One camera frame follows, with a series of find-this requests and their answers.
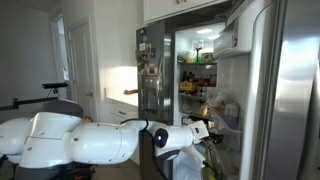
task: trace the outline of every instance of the cabinet handle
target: cabinet handle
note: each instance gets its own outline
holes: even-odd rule
[[[123,114],[123,115],[127,115],[127,113],[122,112],[122,111],[118,111],[118,113]]]

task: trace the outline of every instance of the refrigerator handle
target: refrigerator handle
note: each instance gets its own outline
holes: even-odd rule
[[[297,180],[309,179],[310,170],[317,151],[320,131],[320,72],[319,62],[316,64],[316,72],[313,80],[310,104],[308,109],[305,141],[300,159]]]
[[[163,63],[162,63],[162,55],[160,55],[159,57],[159,62],[158,62],[158,79],[157,79],[157,90],[156,90],[156,95],[158,97],[158,101],[159,101],[159,94],[160,94],[160,88],[161,88],[161,84],[162,84],[162,67],[163,66]]]

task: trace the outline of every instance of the kitchen counter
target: kitchen counter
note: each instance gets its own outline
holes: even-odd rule
[[[112,96],[108,97],[111,100],[118,101],[120,103],[125,103],[128,105],[132,105],[134,107],[138,107],[138,94],[131,94],[131,95],[117,95],[117,96]]]

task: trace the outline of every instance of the refrigerator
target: refrigerator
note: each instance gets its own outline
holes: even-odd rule
[[[320,179],[319,5],[238,0],[224,6],[226,17],[139,29],[139,118],[205,121],[215,142],[197,150],[222,179]],[[181,89],[189,79],[195,87]],[[141,135],[141,176],[163,179],[151,154]],[[169,179],[209,178],[183,153],[158,164]]]
[[[138,66],[139,119],[172,125],[171,35],[160,22],[136,31]],[[142,179],[162,180],[160,168],[171,179],[171,161],[155,159],[150,135],[141,132],[139,137],[140,175]]]

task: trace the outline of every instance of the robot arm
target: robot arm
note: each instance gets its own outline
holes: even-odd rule
[[[48,112],[38,113],[31,120],[2,124],[0,154],[21,155],[19,166],[24,168],[46,168],[72,161],[116,164],[131,157],[138,144],[139,131],[144,129],[153,135],[157,157],[173,159],[182,149],[202,164],[203,156],[192,148],[208,136],[202,121],[188,126],[167,126],[145,120],[115,125],[82,123],[77,117]]]

